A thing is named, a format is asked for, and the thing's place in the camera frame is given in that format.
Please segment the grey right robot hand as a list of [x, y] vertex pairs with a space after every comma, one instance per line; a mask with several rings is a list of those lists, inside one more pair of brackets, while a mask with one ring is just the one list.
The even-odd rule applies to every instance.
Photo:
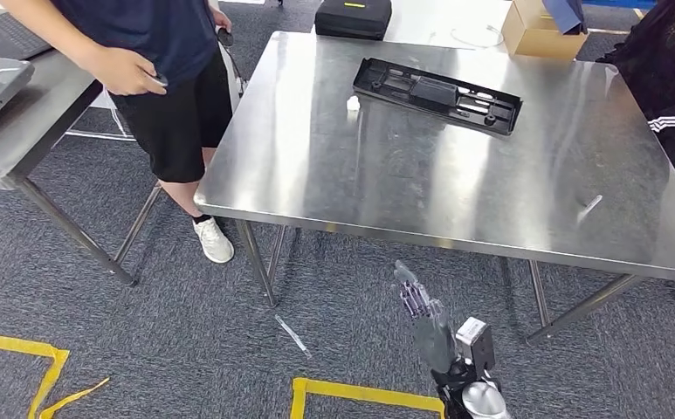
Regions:
[[413, 321], [415, 343], [422, 358], [432, 371], [448, 373], [457, 359], [457, 350], [444, 305], [430, 296], [400, 260], [394, 263], [394, 276], [401, 286], [400, 298]]

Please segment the person's right hand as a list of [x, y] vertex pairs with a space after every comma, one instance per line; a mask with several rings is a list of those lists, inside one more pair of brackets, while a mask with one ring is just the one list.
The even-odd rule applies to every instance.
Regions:
[[85, 69], [110, 93], [118, 96], [145, 93], [164, 95], [167, 92], [164, 84], [156, 80], [157, 72], [153, 63], [130, 50], [94, 47]]

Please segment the person's left hand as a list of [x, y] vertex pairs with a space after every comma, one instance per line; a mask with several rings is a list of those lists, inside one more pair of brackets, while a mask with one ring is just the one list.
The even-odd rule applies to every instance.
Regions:
[[231, 20], [219, 9], [214, 6], [210, 6], [211, 14], [216, 26], [223, 28], [226, 32], [231, 33], [232, 22]]

